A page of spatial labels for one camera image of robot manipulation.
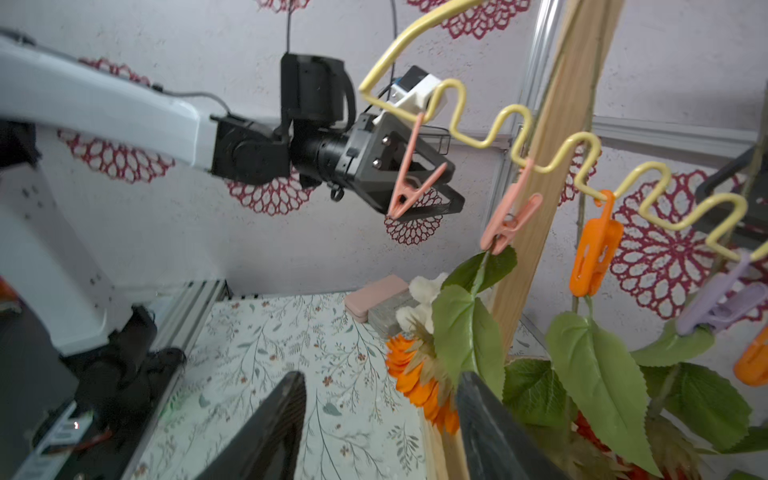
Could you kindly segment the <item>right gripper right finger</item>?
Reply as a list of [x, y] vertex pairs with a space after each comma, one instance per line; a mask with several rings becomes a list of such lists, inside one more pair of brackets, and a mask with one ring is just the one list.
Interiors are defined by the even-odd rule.
[[565, 479], [502, 402], [474, 372], [459, 376], [461, 436], [472, 479]]

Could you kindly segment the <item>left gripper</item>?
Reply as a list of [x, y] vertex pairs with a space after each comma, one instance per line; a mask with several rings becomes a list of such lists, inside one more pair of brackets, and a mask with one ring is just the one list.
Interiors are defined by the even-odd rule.
[[[380, 118], [363, 113], [344, 133], [298, 125], [290, 144], [290, 160], [304, 186], [326, 184], [334, 201], [349, 190], [376, 212], [386, 213], [410, 135], [411, 128], [389, 113]], [[432, 166], [431, 170], [415, 167], [418, 180], [426, 180], [440, 166], [446, 170], [413, 206], [413, 217], [460, 213], [465, 198], [449, 185], [455, 164], [421, 136], [414, 155]]]

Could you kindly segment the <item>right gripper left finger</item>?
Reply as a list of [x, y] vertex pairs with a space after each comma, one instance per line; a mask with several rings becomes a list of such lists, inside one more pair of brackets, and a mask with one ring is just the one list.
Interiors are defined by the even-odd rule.
[[300, 452], [307, 391], [305, 376], [288, 372], [200, 479], [292, 479]]

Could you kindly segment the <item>yellow wavy clothes hanger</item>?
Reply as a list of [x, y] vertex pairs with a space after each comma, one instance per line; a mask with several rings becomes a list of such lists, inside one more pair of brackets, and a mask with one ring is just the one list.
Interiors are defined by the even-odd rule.
[[453, 139], [475, 149], [489, 147], [496, 140], [507, 118], [513, 114], [519, 115], [523, 124], [519, 136], [509, 150], [510, 161], [536, 172], [538, 178], [548, 175], [564, 176], [563, 162], [568, 160], [578, 144], [584, 144], [588, 148], [588, 155], [582, 170], [574, 179], [574, 185], [596, 201], [605, 201], [605, 194], [584, 182], [601, 150], [601, 141], [588, 127], [587, 122], [592, 117], [592, 96], [596, 91], [624, 6], [621, 1], [573, 2], [566, 17], [550, 80], [538, 112], [532, 113], [524, 105], [508, 105], [496, 115], [489, 132], [482, 139], [468, 136], [459, 129], [467, 90], [458, 79], [441, 81], [419, 114], [387, 103], [372, 94], [372, 88], [389, 67], [420, 35], [479, 5], [477, 1], [447, 1], [415, 20], [395, 37], [361, 82], [358, 88], [361, 96], [370, 105], [407, 123], [422, 124], [432, 120], [444, 92], [453, 89], [457, 102], [448, 130]]

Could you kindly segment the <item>orange artificial flower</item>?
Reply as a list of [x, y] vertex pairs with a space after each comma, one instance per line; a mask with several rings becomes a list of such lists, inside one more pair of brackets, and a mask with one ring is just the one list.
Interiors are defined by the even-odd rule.
[[417, 326], [386, 341], [385, 365], [396, 390], [437, 429], [455, 434], [460, 427], [456, 393], [463, 372], [476, 373], [491, 391], [504, 385], [501, 333], [481, 295], [511, 273], [517, 254], [481, 252], [460, 264], [432, 304], [434, 333]]

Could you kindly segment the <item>orange clothespin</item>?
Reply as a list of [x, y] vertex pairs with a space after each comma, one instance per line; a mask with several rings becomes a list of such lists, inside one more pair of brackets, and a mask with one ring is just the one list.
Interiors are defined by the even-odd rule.
[[624, 225], [613, 217], [615, 195], [609, 190], [601, 193], [606, 199], [595, 201], [601, 215], [584, 226], [571, 272], [569, 288], [577, 298], [597, 294], [624, 234]]
[[742, 383], [751, 387], [767, 384], [768, 378], [768, 326], [765, 326], [748, 345], [733, 367], [733, 373]]

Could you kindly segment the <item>wooden clothes rack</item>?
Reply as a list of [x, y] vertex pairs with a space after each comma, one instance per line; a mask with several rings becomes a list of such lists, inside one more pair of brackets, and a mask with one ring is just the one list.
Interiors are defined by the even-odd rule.
[[512, 242], [517, 265], [495, 288], [491, 315], [498, 322], [504, 362], [526, 304], [578, 142], [590, 127], [593, 95], [610, 48], [622, 1], [569, 1], [554, 62], [538, 107], [527, 156], [536, 167], [524, 195], [543, 202]]

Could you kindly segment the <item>purple clothespin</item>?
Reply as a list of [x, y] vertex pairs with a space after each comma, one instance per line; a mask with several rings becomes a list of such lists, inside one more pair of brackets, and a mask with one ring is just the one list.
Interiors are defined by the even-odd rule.
[[690, 335], [699, 327], [708, 328], [713, 334], [719, 333], [767, 299], [767, 286], [761, 283], [750, 284], [728, 296], [750, 268], [751, 254], [744, 250], [739, 253], [736, 266], [728, 272], [717, 273], [706, 282], [677, 318], [678, 335]]

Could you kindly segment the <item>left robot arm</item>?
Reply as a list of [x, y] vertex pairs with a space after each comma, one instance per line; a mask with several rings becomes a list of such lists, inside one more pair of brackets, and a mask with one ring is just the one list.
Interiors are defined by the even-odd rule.
[[70, 155], [127, 185], [180, 164], [289, 198], [321, 184], [355, 192], [404, 221], [459, 212], [454, 164], [422, 138], [402, 103], [358, 113], [342, 61], [285, 54], [276, 125], [224, 109], [209, 113], [106, 60], [83, 60], [14, 31], [1, 34], [1, 277], [42, 324], [77, 381], [20, 476], [122, 479], [186, 360], [157, 346], [159, 326], [104, 274], [61, 213], [40, 167], [39, 127]]

